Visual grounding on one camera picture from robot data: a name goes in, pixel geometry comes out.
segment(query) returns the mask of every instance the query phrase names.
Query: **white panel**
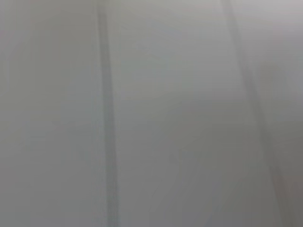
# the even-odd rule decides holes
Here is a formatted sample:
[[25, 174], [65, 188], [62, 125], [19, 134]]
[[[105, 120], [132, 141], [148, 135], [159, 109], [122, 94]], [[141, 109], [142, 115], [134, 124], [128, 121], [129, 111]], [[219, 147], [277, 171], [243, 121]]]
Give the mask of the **white panel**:
[[108, 8], [123, 227], [280, 226], [216, 0]]
[[1, 226], [107, 226], [95, 10], [0, 3]]
[[303, 217], [303, 2], [232, 0], [295, 226]]

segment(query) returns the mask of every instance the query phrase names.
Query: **gray surface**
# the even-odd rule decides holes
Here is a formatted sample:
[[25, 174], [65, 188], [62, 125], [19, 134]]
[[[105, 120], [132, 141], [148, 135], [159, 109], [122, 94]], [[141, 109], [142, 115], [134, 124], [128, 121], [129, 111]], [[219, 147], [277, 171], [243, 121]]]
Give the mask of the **gray surface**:
[[238, 66], [243, 79], [243, 85], [246, 90], [247, 99], [250, 103], [253, 116], [256, 121], [256, 127], [259, 134], [264, 160], [268, 167], [270, 178], [274, 187], [277, 199], [281, 221], [285, 227], [294, 226], [294, 213], [287, 193], [285, 178], [283, 176], [279, 158], [274, 146], [274, 139], [266, 121], [266, 115], [262, 108], [262, 101], [254, 81], [253, 70], [250, 66], [249, 57], [245, 50], [237, 15], [232, 1], [222, 0], [222, 7], [226, 16], [227, 26], [229, 28], [233, 44], [235, 47]]
[[232, 2], [284, 174], [294, 226], [299, 227], [303, 223], [303, 3]]
[[94, 7], [1, 1], [1, 226], [107, 226]]
[[109, 10], [121, 226], [281, 226], [220, 3]]
[[113, 83], [110, 62], [107, 3], [99, 1], [97, 5], [100, 65], [102, 74], [102, 97], [104, 113], [104, 144], [106, 154], [106, 187], [107, 187], [107, 226], [119, 226], [119, 196], [116, 158], [116, 132]]

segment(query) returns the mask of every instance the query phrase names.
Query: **white wall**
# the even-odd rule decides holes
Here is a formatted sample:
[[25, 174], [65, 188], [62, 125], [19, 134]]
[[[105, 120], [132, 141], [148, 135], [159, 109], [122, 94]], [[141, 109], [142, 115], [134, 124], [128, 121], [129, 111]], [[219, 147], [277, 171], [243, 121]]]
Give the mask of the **white wall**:
[[95, 3], [0, 10], [0, 225], [106, 227]]
[[216, 0], [112, 0], [121, 226], [280, 226]]
[[232, 2], [284, 174], [294, 226], [302, 226], [303, 2]]

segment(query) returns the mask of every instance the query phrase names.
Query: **vertical seam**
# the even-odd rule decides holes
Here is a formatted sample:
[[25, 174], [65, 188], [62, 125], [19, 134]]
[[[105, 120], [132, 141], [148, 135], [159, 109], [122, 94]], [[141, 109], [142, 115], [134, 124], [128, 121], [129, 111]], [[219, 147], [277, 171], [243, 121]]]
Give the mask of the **vertical seam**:
[[97, 30], [102, 78], [104, 144], [106, 157], [107, 226], [119, 227], [114, 97], [107, 29], [107, 0], [97, 1]]
[[279, 161], [275, 155], [272, 135], [268, 130], [265, 115], [262, 111], [260, 98], [253, 81], [253, 72], [249, 66], [248, 56], [243, 48], [242, 36], [240, 34], [237, 18], [230, 0], [220, 0], [220, 2], [233, 42], [242, 82], [246, 90], [246, 96], [255, 118], [265, 162], [269, 169], [271, 181], [274, 187], [282, 225], [284, 227], [294, 227], [294, 213], [290, 206], [290, 201], [287, 195], [286, 185], [280, 169]]

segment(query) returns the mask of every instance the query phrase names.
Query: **gray stripe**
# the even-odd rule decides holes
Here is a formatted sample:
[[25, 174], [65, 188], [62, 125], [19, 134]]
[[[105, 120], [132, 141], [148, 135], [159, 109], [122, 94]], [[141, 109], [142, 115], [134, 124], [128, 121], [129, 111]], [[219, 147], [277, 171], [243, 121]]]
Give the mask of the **gray stripe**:
[[107, 226], [119, 227], [113, 84], [109, 55], [107, 15], [106, 7], [103, 3], [103, 0], [98, 0], [97, 14], [104, 110], [104, 143], [107, 175]]
[[282, 176], [278, 159], [272, 141], [272, 135], [267, 128], [264, 113], [262, 111], [260, 98], [253, 82], [253, 72], [249, 67], [248, 57], [244, 51], [242, 37], [239, 31], [236, 16], [234, 14], [230, 0], [221, 0], [221, 5], [226, 16], [227, 26], [234, 44], [240, 73], [243, 78], [243, 84], [246, 89], [247, 98], [251, 105], [257, 130], [260, 136], [260, 142], [263, 147], [264, 157], [268, 166], [271, 180], [274, 186], [277, 203], [280, 210], [281, 221], [284, 227], [294, 227], [294, 213], [289, 203], [285, 182]]

